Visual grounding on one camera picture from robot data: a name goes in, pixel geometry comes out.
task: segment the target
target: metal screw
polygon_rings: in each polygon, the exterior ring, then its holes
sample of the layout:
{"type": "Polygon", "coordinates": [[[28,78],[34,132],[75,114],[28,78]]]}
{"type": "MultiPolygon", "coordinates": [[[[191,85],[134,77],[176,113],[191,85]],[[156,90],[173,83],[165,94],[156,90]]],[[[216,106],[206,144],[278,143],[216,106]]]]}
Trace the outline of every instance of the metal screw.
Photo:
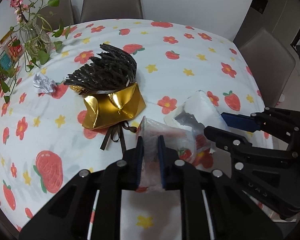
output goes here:
{"type": "Polygon", "coordinates": [[[212,172],[212,174],[213,174],[213,176],[219,178],[219,177],[221,177],[223,175],[223,172],[221,170],[214,170],[212,172]]]}
{"type": "Polygon", "coordinates": [[[81,170],[79,171],[79,176],[84,178],[87,177],[89,175],[89,171],[88,170],[81,170]]]}
{"type": "Polygon", "coordinates": [[[241,171],[244,167],[243,163],[236,163],[234,165],[235,169],[238,170],[238,171],[241,171]]]}
{"type": "Polygon", "coordinates": [[[117,161],[117,166],[118,167],[124,167],[125,165],[127,165],[127,162],[125,160],[118,160],[117,161]]]}
{"type": "Polygon", "coordinates": [[[234,140],[233,144],[238,146],[240,144],[240,141],[239,140],[234,140]]]}
{"type": "Polygon", "coordinates": [[[174,162],[174,165],[176,165],[178,167],[182,167],[183,165],[185,165],[185,161],[183,161],[183,160],[176,160],[174,162]]]}

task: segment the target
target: floral tablecloth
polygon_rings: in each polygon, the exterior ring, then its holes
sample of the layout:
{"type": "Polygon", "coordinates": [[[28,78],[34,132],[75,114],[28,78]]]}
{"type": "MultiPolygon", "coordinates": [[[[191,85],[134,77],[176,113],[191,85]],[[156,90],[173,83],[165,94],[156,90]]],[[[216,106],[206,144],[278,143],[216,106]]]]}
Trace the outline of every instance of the floral tablecloth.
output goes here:
{"type": "MultiPolygon", "coordinates": [[[[122,157],[120,143],[99,149],[106,130],[81,126],[83,99],[62,83],[101,52],[101,43],[122,48],[138,64],[137,82],[147,106],[130,125],[138,126],[144,115],[164,122],[165,114],[197,90],[205,91],[220,113],[250,115],[264,109],[240,52],[215,34],[172,23],[113,19],[72,26],[68,39],[59,39],[61,53],[52,51],[40,69],[26,73],[21,66],[10,103],[0,96],[0,207],[18,230],[78,171],[98,171],[122,157]],[[39,71],[58,83],[56,92],[35,93],[33,75],[39,71]]],[[[127,149],[135,147],[135,135],[124,132],[127,149]]],[[[266,133],[241,134],[255,146],[273,146],[266,133]]],[[[229,154],[202,152],[198,168],[226,170],[229,160],[229,154]]],[[[181,239],[178,192],[124,191],[121,217],[122,239],[181,239]]]]}

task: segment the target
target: vase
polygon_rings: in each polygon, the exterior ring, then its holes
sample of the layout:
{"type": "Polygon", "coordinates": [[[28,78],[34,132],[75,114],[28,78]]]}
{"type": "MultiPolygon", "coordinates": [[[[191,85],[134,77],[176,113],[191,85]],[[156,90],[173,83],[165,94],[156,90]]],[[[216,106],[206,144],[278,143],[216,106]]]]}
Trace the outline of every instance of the vase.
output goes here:
{"type": "Polygon", "coordinates": [[[24,32],[26,38],[24,41],[26,52],[31,58],[38,59],[38,52],[43,50],[49,53],[52,48],[52,43],[49,35],[42,30],[36,22],[37,18],[34,17],[24,24],[21,30],[24,32]]]}

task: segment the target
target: chair backrest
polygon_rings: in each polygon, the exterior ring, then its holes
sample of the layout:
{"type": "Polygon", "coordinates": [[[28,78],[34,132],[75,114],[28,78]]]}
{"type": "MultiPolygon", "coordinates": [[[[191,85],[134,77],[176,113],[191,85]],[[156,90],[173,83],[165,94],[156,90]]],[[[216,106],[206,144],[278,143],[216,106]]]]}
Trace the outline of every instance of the chair backrest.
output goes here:
{"type": "MultiPolygon", "coordinates": [[[[64,26],[74,24],[71,0],[60,0],[59,6],[46,6],[40,9],[38,13],[45,18],[53,30],[59,28],[60,18],[62,19],[64,26]]],[[[41,27],[41,19],[37,19],[37,24],[41,27]]]]}
{"type": "Polygon", "coordinates": [[[239,51],[256,80],[265,106],[275,107],[295,67],[295,59],[264,28],[239,48],[239,51]]]}
{"type": "Polygon", "coordinates": [[[143,19],[140,0],[83,0],[80,23],[103,19],[143,19]]]}

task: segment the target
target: floor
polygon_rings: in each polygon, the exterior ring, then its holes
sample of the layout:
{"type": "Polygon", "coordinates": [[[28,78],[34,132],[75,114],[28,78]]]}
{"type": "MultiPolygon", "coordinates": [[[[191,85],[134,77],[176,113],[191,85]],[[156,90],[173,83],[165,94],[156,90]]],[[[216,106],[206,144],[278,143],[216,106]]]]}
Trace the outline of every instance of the floor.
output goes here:
{"type": "MultiPolygon", "coordinates": [[[[300,60],[295,50],[290,47],[289,52],[296,60],[296,66],[291,73],[291,76],[283,90],[285,100],[280,103],[277,108],[290,109],[300,111],[300,60]]],[[[274,148],[279,150],[286,150],[288,144],[274,138],[274,148]]]]}

